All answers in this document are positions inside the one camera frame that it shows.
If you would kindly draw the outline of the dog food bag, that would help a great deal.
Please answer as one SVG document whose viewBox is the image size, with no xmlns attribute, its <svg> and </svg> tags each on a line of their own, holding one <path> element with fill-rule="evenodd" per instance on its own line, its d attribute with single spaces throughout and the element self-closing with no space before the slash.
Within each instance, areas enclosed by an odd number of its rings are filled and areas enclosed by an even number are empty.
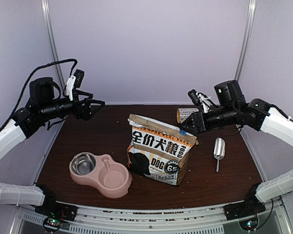
<svg viewBox="0 0 293 234">
<path fill-rule="evenodd" d="M 183 136 L 176 126 L 136 114 L 130 114 L 128 122 L 132 126 L 128 168 L 141 176 L 179 186 L 197 137 L 190 133 Z"/>
</svg>

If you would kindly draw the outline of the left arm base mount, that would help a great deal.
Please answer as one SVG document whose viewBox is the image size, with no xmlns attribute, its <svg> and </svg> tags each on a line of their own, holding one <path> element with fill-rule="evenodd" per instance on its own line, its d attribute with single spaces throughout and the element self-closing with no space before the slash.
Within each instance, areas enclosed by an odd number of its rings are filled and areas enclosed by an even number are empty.
<svg viewBox="0 0 293 234">
<path fill-rule="evenodd" d="M 77 207 L 63 204 L 57 201 L 56 194 L 45 185 L 37 185 L 45 195 L 41 206 L 34 206 L 35 212 L 45 216 L 42 227 L 50 234 L 59 231 L 69 221 L 74 221 L 77 214 Z"/>
</svg>

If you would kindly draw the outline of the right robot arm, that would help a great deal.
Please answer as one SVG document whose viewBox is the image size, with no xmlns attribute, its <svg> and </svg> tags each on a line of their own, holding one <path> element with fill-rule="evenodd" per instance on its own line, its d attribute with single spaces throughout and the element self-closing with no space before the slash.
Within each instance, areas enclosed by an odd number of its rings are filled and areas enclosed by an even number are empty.
<svg viewBox="0 0 293 234">
<path fill-rule="evenodd" d="M 190 114 L 180 124 L 182 131 L 198 135 L 229 125 L 248 126 L 293 147 L 293 119 L 278 106 L 255 98 L 247 102 L 238 81 L 229 80 L 214 87 L 219 106 L 204 112 Z M 241 203 L 241 212 L 251 215 L 275 197 L 293 192 L 293 169 L 253 185 Z"/>
</svg>

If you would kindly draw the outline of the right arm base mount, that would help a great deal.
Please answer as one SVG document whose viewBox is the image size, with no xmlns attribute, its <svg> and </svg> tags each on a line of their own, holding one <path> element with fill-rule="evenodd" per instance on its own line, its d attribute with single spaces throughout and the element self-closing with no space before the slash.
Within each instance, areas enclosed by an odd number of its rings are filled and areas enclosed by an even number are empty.
<svg viewBox="0 0 293 234">
<path fill-rule="evenodd" d="M 244 231 L 254 231 L 259 226 L 258 214 L 266 210 L 265 205 L 260 202 L 255 194 L 260 183 L 252 185 L 246 193 L 244 200 L 238 203 L 230 203 L 224 206 L 224 213 L 227 220 L 241 219 L 248 216 L 254 216 L 249 220 L 240 222 L 240 227 Z"/>
</svg>

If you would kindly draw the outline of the blue binder clip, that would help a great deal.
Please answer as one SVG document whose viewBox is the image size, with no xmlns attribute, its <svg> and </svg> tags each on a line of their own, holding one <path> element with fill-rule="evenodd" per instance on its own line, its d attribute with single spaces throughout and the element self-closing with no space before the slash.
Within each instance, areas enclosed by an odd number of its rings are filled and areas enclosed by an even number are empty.
<svg viewBox="0 0 293 234">
<path fill-rule="evenodd" d="M 183 135 L 183 136 L 186 136 L 186 135 L 187 135 L 187 132 L 184 131 L 184 130 L 180 130 L 179 133 L 180 133 L 181 135 Z"/>
</svg>

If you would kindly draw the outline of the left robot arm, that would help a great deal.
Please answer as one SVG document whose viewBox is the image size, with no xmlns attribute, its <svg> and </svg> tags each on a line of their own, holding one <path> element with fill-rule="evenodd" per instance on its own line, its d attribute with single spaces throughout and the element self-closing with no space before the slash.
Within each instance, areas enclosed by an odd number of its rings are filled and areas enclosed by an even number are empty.
<svg viewBox="0 0 293 234">
<path fill-rule="evenodd" d="M 59 86 L 51 77 L 38 78 L 29 84 L 30 98 L 25 107 L 12 114 L 0 130 L 0 161 L 15 146 L 29 139 L 41 127 L 50 129 L 50 120 L 64 120 L 68 115 L 75 119 L 90 120 L 105 102 L 93 99 L 91 93 L 80 91 L 81 80 L 71 76 L 68 94 L 55 97 Z M 49 216 L 57 216 L 61 209 L 56 195 L 44 185 L 21 186 L 0 182 L 0 205 L 31 205 Z"/>
</svg>

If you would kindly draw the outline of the pink double pet bowl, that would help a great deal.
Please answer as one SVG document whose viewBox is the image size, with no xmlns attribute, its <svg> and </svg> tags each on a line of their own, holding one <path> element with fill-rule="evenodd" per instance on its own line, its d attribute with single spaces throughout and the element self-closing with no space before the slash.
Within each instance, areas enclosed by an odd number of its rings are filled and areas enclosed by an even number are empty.
<svg viewBox="0 0 293 234">
<path fill-rule="evenodd" d="M 80 185 L 91 186 L 108 198 L 125 196 L 133 181 L 128 169 L 123 164 L 114 161 L 108 154 L 94 156 L 96 167 L 87 175 L 74 174 L 70 169 L 70 162 L 69 171 L 72 180 Z"/>
</svg>

